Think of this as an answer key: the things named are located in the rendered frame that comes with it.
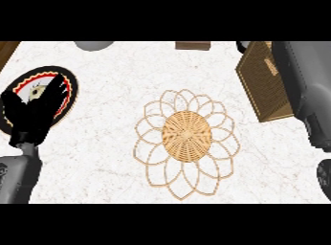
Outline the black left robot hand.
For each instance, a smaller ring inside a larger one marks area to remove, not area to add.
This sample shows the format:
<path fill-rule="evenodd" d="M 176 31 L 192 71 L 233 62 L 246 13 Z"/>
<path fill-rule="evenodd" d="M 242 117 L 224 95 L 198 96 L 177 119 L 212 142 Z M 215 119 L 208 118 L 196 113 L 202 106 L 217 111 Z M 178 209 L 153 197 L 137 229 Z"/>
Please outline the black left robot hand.
<path fill-rule="evenodd" d="M 22 102 L 12 91 L 1 93 L 4 116 L 13 125 L 9 141 L 12 147 L 24 143 L 38 145 L 44 141 L 53 116 L 68 95 L 65 88 L 63 76 L 57 74 L 41 96 L 28 103 Z"/>

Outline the black red oval placemat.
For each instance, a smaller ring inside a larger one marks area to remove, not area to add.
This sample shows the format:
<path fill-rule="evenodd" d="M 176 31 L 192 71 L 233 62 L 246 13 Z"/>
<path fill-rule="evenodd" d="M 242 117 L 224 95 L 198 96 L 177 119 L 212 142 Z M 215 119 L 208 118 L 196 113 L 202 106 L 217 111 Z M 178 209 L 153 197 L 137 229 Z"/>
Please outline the black red oval placemat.
<path fill-rule="evenodd" d="M 7 91 L 12 91 L 19 96 L 22 102 L 28 103 L 40 97 L 53 77 L 57 74 L 63 76 L 68 95 L 53 116 L 52 125 L 56 125 L 66 116 L 77 99 L 78 81 L 72 72 L 59 66 L 38 67 L 24 73 L 6 88 Z"/>

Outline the flower-shaped wicker basket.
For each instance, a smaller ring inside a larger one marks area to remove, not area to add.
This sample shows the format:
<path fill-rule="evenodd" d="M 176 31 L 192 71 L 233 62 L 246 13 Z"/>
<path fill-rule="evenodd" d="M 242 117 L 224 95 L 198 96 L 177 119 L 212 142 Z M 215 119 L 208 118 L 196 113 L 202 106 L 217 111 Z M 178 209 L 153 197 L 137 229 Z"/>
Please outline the flower-shaped wicker basket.
<path fill-rule="evenodd" d="M 133 158 L 145 166 L 149 186 L 180 201 L 195 194 L 215 195 L 235 173 L 235 129 L 220 101 L 186 89 L 164 91 L 145 104 L 134 124 Z"/>

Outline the pale grey rounded object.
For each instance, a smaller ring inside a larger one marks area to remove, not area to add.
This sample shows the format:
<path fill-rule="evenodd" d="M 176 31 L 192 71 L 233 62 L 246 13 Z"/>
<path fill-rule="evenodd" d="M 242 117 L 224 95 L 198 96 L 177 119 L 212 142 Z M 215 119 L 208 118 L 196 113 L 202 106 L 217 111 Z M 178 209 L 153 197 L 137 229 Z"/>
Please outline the pale grey rounded object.
<path fill-rule="evenodd" d="M 88 52 L 100 51 L 114 44 L 112 41 L 77 41 L 77 47 Z"/>

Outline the small brown wooden block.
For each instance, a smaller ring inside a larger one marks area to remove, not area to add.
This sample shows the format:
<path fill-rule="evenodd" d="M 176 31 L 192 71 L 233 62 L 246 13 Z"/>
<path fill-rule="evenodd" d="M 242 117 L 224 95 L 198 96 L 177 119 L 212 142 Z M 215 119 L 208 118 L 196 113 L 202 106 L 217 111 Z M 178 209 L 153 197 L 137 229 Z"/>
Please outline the small brown wooden block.
<path fill-rule="evenodd" d="M 177 50 L 208 51 L 211 49 L 211 42 L 209 41 L 177 41 L 176 49 Z"/>

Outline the brown woven box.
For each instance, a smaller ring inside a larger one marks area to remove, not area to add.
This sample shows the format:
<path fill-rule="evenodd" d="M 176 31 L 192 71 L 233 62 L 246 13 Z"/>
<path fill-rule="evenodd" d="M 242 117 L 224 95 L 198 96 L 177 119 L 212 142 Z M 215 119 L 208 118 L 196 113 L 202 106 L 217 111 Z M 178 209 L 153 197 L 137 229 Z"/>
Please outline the brown woven box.
<path fill-rule="evenodd" d="M 264 123 L 292 117 L 270 41 L 249 42 L 236 66 L 236 74 L 258 121 Z"/>

